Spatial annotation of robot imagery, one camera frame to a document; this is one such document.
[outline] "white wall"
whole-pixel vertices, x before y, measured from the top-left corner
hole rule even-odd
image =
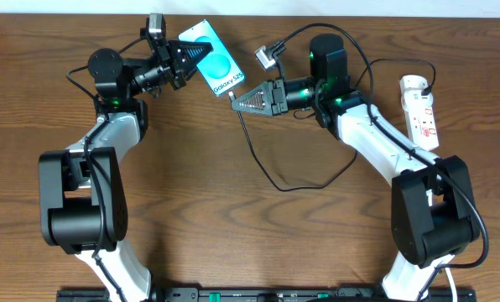
[[[0,13],[500,18],[500,0],[0,0]]]

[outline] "white power strip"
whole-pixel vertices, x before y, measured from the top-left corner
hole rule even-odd
[[[433,114],[433,94],[422,95],[427,80],[419,75],[406,75],[401,81],[401,106],[407,120],[409,139],[421,148],[430,151],[439,146]]]

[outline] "black cable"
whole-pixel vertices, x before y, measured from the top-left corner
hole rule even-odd
[[[369,63],[369,65],[373,65],[374,63],[377,63],[377,62],[382,62],[382,61],[388,61],[388,62],[411,62],[411,63],[420,63],[420,64],[427,64],[431,67],[431,69],[433,70],[433,80],[431,81],[431,85],[429,85],[427,88],[424,89],[427,90],[427,92],[430,92],[430,90],[433,88],[433,86],[435,85],[435,81],[436,81],[436,68],[435,66],[426,61],[426,60],[418,60],[418,59],[409,59],[409,58],[398,58],[398,59],[388,59],[388,58],[381,58],[381,59],[376,59],[376,60],[373,60]],[[358,87],[358,85],[360,84],[360,82],[362,81],[362,78],[364,77],[364,75],[366,74],[367,72],[367,67],[366,69],[362,72],[362,74],[360,75],[360,77],[358,78],[358,81],[357,83],[355,84],[355,88]]]
[[[88,66],[82,66],[79,68],[75,68],[74,70],[67,71],[67,73],[65,73],[65,77],[67,78],[67,80],[69,80],[71,83],[73,83],[73,85],[79,87],[80,90],[84,91],[84,93],[86,93],[92,100],[95,101],[96,97],[91,92],[89,92],[86,88],[84,88],[83,85],[79,84],[77,81],[73,80],[73,78],[71,77],[72,73],[77,72],[77,71],[81,71],[81,70],[84,70],[87,68],[88,68]]]
[[[119,53],[119,54],[124,53],[127,49],[130,49],[130,48],[131,48],[131,47],[133,47],[136,43],[138,43],[138,42],[140,42],[140,41],[142,41],[142,40],[143,40],[143,38],[138,38],[138,39],[135,39],[133,42],[129,43],[129,45],[127,45],[127,46],[123,47],[122,49],[120,49],[120,50],[118,51],[118,53]]]
[[[102,274],[105,275],[105,278],[108,280],[108,283],[110,283],[114,287],[114,289],[116,289],[116,293],[119,296],[119,299],[122,302],[127,302],[125,296],[123,295],[122,288],[117,285],[116,280],[114,280],[114,278],[108,272],[107,267],[105,267],[105,264],[103,264],[101,258],[99,256],[95,256],[94,259],[96,260],[96,266],[98,266]]]
[[[305,117],[299,117],[299,116],[297,116],[297,112],[300,112],[300,111],[302,111],[302,110],[300,110],[300,109],[295,110],[295,111],[293,112],[293,117],[294,117],[294,118],[296,118],[296,119],[298,119],[298,120],[303,120],[303,119],[306,119],[306,118],[310,118],[310,117],[314,117],[314,116],[315,116],[315,112],[312,112],[312,113],[308,114],[308,115],[307,115],[307,116],[305,116]]]
[[[250,148],[250,153],[252,153],[253,158],[256,160],[256,163],[258,163],[259,168],[263,171],[265,176],[267,176],[268,181],[270,181],[271,184],[273,184],[274,188],[280,192],[291,192],[294,190],[320,190],[326,188],[329,184],[334,182],[338,177],[340,177],[343,172],[345,172],[349,167],[351,167],[352,163],[357,159],[358,156],[358,151],[355,150],[354,156],[352,157],[351,161],[343,167],[336,175],[334,175],[331,179],[329,179],[327,182],[325,182],[323,185],[317,185],[317,186],[300,186],[300,187],[294,187],[294,188],[289,188],[289,189],[282,189],[276,185],[274,180],[270,177],[270,175],[267,173],[267,170],[263,167],[261,162],[258,159],[258,156],[256,156],[255,152],[253,151],[253,146],[252,146],[252,141],[250,140],[250,135],[248,134],[247,126],[244,123],[244,119],[242,118],[241,112],[237,112],[237,115],[239,116],[239,120],[241,121],[241,126],[242,130],[244,132],[244,136],[247,138],[248,142],[248,147]]]
[[[133,45],[135,45],[136,43],[138,43],[142,40],[143,39],[134,40],[129,45],[127,45],[124,48],[122,48],[121,50],[119,50],[118,53],[119,54],[123,53],[125,50],[133,47]],[[98,107],[99,94],[96,94],[94,96],[84,86],[79,84],[77,81],[75,81],[70,76],[70,74],[72,74],[74,72],[81,71],[81,70],[84,70],[87,68],[88,68],[88,66],[82,66],[79,68],[75,68],[74,70],[67,71],[65,76],[67,77],[67,80],[69,80],[75,86],[79,87],[82,91],[84,91],[94,101],[94,105],[96,106],[96,110],[97,110],[97,109],[99,109],[99,107]],[[96,260],[96,265],[102,271],[102,273],[104,274],[104,276],[108,280],[108,282],[114,287],[114,289],[116,289],[117,295],[119,296],[120,300],[122,302],[127,302],[127,300],[125,299],[125,296],[123,295],[122,288],[117,285],[116,281],[111,276],[111,274],[108,272],[107,268],[102,263],[102,260],[98,255],[99,251],[101,250],[102,243],[104,241],[105,233],[107,232],[107,223],[106,223],[106,221],[107,221],[107,209],[105,208],[105,201],[104,201],[103,196],[102,196],[101,185],[99,183],[99,179],[97,178],[97,173],[96,173],[95,168],[94,168],[93,163],[92,163],[93,159],[91,158],[89,147],[90,147],[90,143],[91,143],[91,138],[94,138],[109,123],[108,114],[106,112],[104,112],[104,114],[105,114],[105,120],[101,123],[101,125],[99,125],[97,128],[95,128],[89,136],[86,135],[84,137],[84,158],[86,161],[86,165],[87,165],[88,169],[90,170],[91,185],[95,186],[97,199],[99,201],[99,212],[100,212],[99,216],[100,216],[100,222],[101,222],[101,227],[100,227],[100,231],[99,231],[99,237],[97,239],[96,248],[94,249],[93,253],[91,254],[91,257]],[[102,172],[102,167],[99,164],[97,164],[97,166],[100,169],[100,171]]]
[[[276,66],[278,67],[278,73],[282,80],[285,80],[285,69],[284,69],[284,63],[280,60],[280,58],[277,55],[273,55],[274,59],[276,60]]]
[[[416,301],[421,301],[421,299],[424,298],[424,292],[427,289],[429,289],[429,287],[431,286],[431,284],[435,280],[436,275],[438,274],[439,271],[440,270],[438,268],[435,268],[435,270],[433,271],[433,273],[431,273],[431,275],[429,276],[429,279],[425,283],[424,287],[418,292],[418,298],[416,298]]]
[[[133,47],[136,43],[142,41],[143,39],[142,38],[139,38],[139,39],[135,39],[133,42],[131,42],[129,45],[123,47],[122,49],[120,49],[118,51],[119,54],[122,54],[123,52],[125,52],[127,49],[130,49],[131,47]],[[97,99],[97,96],[94,96],[93,93],[89,92],[83,85],[79,84],[77,81],[75,81],[72,77],[71,77],[71,74],[72,73],[75,73],[77,71],[81,71],[81,70],[85,70],[87,69],[88,66],[82,66],[82,67],[79,67],[79,68],[75,68],[74,70],[70,70],[70,71],[67,71],[67,73],[65,73],[65,77],[67,78],[67,80],[69,80],[71,83],[73,83],[73,85],[79,87],[80,90],[84,91],[84,93],[86,93],[94,102],[98,102],[98,99]]]
[[[105,237],[105,232],[107,231],[107,226],[106,226],[107,210],[105,209],[105,201],[102,196],[102,190],[99,184],[99,179],[97,178],[97,172],[93,167],[89,147],[91,138],[95,137],[108,123],[109,123],[108,115],[106,114],[103,123],[101,123],[101,125],[95,128],[95,130],[93,130],[89,136],[86,135],[84,137],[84,159],[86,160],[86,165],[90,170],[90,181],[91,181],[90,185],[93,185],[96,188],[96,194],[97,194],[97,199],[99,200],[99,212],[101,218],[101,231],[99,232],[99,238],[97,239],[96,248],[93,251],[93,254],[91,255],[92,258],[97,256],[97,254],[101,250],[102,242]]]
[[[321,110],[319,106],[319,91],[324,84],[326,84],[325,79],[319,79],[317,84],[315,84],[314,109]]]
[[[487,228],[485,227],[485,223],[483,222],[483,219],[479,215],[479,212],[477,211],[476,207],[471,203],[470,198],[466,196],[465,192],[461,189],[461,187],[450,177],[448,177],[444,172],[442,172],[440,169],[438,169],[434,164],[432,164],[430,161],[422,158],[418,154],[416,154],[415,149],[410,149],[407,146],[405,146],[402,142],[400,142],[398,139],[396,139],[391,133],[388,132],[381,124],[378,122],[377,117],[373,116],[372,113],[372,103],[373,103],[373,98],[374,98],[374,79],[373,79],[373,72],[371,69],[371,64],[369,63],[369,60],[367,59],[366,55],[364,54],[362,48],[356,40],[345,30],[333,25],[333,24],[328,24],[328,23],[312,23],[304,26],[301,29],[295,30],[292,34],[290,34],[287,38],[283,39],[276,45],[276,47],[273,49],[276,50],[278,47],[282,47],[282,45],[287,42],[289,39],[293,38],[296,34],[302,32],[305,29],[311,28],[311,27],[327,27],[330,29],[335,29],[342,33],[345,37],[347,37],[351,43],[355,46],[355,48],[358,50],[360,53],[360,56],[364,60],[364,63],[366,64],[367,72],[369,74],[369,90],[370,90],[370,95],[369,98],[366,100],[367,104],[367,115],[369,116],[370,122],[374,123],[375,126],[381,131],[386,137],[388,137],[390,140],[392,140],[394,143],[396,143],[403,151],[408,153],[410,156],[414,157],[417,159],[419,162],[422,164],[425,164],[427,167],[433,169],[439,177],[446,182],[455,192],[457,192],[468,204],[472,212],[474,213],[474,217],[478,220],[481,234],[482,234],[482,240],[483,240],[483,250],[481,256],[474,261],[473,263],[460,263],[460,264],[440,264],[436,267],[436,269],[442,269],[442,268],[475,268],[479,265],[481,265],[486,259],[488,255],[488,249],[489,249],[489,239],[488,239],[488,233],[487,233]]]

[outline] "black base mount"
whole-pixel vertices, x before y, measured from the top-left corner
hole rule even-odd
[[[339,289],[195,289],[164,290],[165,302],[384,302],[381,289],[367,286],[343,286]],[[106,290],[61,290],[56,302],[108,302]],[[449,289],[430,289],[425,302],[451,302]],[[477,302],[473,289],[458,289],[458,302]]]

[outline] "wood grain surface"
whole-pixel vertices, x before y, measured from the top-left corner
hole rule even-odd
[[[49,247],[39,227],[38,157],[77,141],[94,123],[91,101],[65,79],[102,47],[138,37],[146,16],[0,15],[0,300],[50,301],[64,287],[99,287],[83,263]],[[166,16],[168,36],[204,16]],[[480,268],[454,271],[480,301],[500,301],[500,19],[207,17],[247,75],[238,95],[274,75],[253,58],[311,22],[350,32],[370,60],[413,57],[436,65],[435,117],[442,157],[468,164],[491,238]],[[289,41],[289,78],[309,74],[308,30]],[[362,71],[347,45],[353,78]],[[128,57],[146,57],[145,44]],[[405,130],[398,79],[426,66],[375,65],[376,100]],[[76,79],[93,90],[87,73]],[[366,91],[367,81],[362,83]],[[281,193],[253,161],[237,115],[200,75],[163,89],[145,139],[121,164],[128,239],[164,285],[331,287],[376,283],[391,268],[390,189],[362,157],[326,190]],[[256,152],[283,187],[326,181],[353,154],[314,120],[246,116]],[[455,263],[470,262],[476,242]],[[445,285],[444,277],[437,284]]]

